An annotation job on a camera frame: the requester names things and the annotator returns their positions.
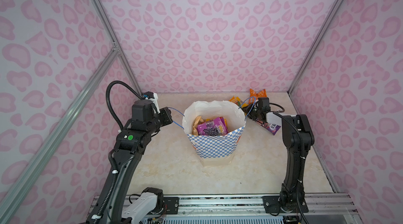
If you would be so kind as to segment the purple grape candy bag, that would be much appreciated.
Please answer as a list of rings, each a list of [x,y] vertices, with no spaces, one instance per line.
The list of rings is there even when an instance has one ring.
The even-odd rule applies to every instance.
[[[197,126],[198,135],[203,136],[224,136],[228,134],[227,123],[223,117],[207,120]]]

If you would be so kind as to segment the small orange snack packet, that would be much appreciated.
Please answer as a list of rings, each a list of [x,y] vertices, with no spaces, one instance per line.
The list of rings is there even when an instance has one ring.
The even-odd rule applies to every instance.
[[[259,92],[256,92],[253,89],[250,89],[249,92],[250,92],[250,99],[252,99],[252,98],[257,98],[258,99],[258,98],[266,98],[267,97],[267,93],[266,93],[265,89],[263,89],[263,90],[261,90]]]

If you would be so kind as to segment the blue checkered paper bag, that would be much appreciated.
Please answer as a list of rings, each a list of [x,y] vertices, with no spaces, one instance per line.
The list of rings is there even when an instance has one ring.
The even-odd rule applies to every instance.
[[[256,98],[248,98],[248,100],[249,105],[257,101]],[[246,128],[248,115],[247,107],[238,107],[230,101],[195,101],[182,114],[180,127],[184,130],[204,167],[225,165],[233,159]],[[193,123],[197,116],[201,116],[205,121],[223,117],[227,123],[228,134],[214,137],[193,135]]]

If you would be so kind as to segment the yellow orange candy bag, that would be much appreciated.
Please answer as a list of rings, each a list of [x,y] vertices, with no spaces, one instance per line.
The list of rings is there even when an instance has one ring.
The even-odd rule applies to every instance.
[[[236,104],[238,107],[241,107],[241,108],[244,108],[249,105],[248,99],[246,101],[243,101],[239,97],[235,97],[235,96],[233,96],[229,101]]]

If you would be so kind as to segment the orange taro chips bag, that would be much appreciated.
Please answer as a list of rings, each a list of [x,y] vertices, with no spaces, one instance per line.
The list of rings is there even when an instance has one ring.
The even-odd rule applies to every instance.
[[[203,124],[204,122],[205,122],[205,120],[204,120],[201,116],[197,116],[197,117],[195,118],[195,121],[194,121],[194,123],[193,123],[193,135],[196,135],[196,136],[199,135],[197,127],[198,127],[200,124]]]

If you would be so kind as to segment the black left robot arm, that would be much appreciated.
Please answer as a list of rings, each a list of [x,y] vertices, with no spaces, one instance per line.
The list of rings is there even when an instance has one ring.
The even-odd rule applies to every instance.
[[[108,154],[111,168],[87,224],[139,224],[150,212],[159,215],[165,211],[163,191],[157,188],[146,188],[129,207],[124,207],[124,202],[148,144],[161,127],[172,122],[170,110],[159,108],[156,99],[134,103],[132,117],[126,124],[118,123],[120,132]]]

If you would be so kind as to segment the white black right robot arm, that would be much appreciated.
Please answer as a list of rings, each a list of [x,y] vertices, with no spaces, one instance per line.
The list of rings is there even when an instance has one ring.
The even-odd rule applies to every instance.
[[[303,216],[309,210],[305,202],[303,186],[304,168],[309,150],[315,139],[306,115],[283,116],[280,111],[272,111],[274,105],[284,112],[284,108],[271,103],[269,98],[258,98],[249,109],[248,118],[255,122],[268,123],[267,116],[272,114],[281,120],[283,144],[287,149],[287,166],[285,179],[281,185],[278,200],[265,196],[263,202],[268,214],[300,213]]]

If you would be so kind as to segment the purple Fox's candy bag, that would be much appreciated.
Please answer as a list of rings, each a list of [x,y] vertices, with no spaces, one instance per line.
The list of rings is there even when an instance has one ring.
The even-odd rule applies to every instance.
[[[272,133],[273,135],[276,135],[276,133],[281,129],[281,125],[277,125],[277,124],[274,124],[274,123],[265,123],[265,122],[260,121],[260,120],[256,120],[256,122],[260,126],[265,128],[266,130],[268,130],[270,133]]]

